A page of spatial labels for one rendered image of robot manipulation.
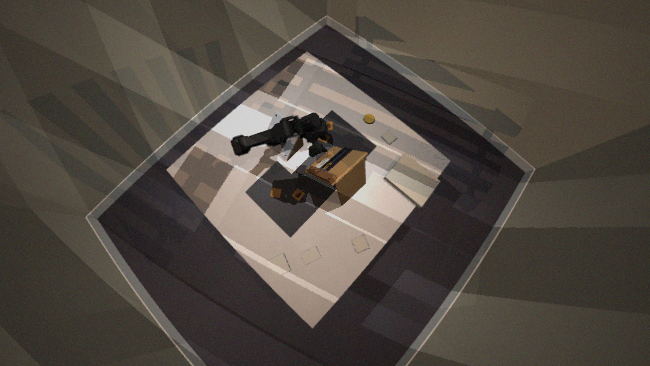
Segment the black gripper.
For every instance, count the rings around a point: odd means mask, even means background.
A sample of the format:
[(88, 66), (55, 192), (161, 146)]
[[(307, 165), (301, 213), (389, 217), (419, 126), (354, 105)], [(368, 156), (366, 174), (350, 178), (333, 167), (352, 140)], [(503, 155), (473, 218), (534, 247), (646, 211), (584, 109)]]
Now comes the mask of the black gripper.
[[(322, 139), (327, 139), (325, 135), (320, 135), (318, 136)], [(318, 143), (317, 138), (314, 138), (311, 134), (310, 129), (306, 130), (306, 132), (302, 135), (300, 135), (300, 138), (305, 138), (307, 139), (307, 142), (312, 142), (312, 145), (309, 147), (309, 156), (314, 157), (321, 152), (327, 152), (328, 150), (322, 146), (322, 143)]]

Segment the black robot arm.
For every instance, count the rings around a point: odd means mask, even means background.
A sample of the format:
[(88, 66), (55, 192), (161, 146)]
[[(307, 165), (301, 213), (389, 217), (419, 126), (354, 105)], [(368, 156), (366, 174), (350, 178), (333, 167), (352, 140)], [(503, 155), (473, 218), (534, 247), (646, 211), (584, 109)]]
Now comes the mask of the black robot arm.
[[(286, 142), (287, 138), (304, 134), (308, 129), (310, 129), (314, 138), (328, 133), (326, 121), (313, 112), (300, 119), (298, 119), (297, 115), (282, 118), (272, 129), (251, 136), (237, 135), (232, 138), (231, 144), (235, 156), (238, 155), (239, 157), (248, 154), (253, 147), (262, 145), (276, 146), (281, 142)], [(297, 134), (293, 135), (295, 132)]]

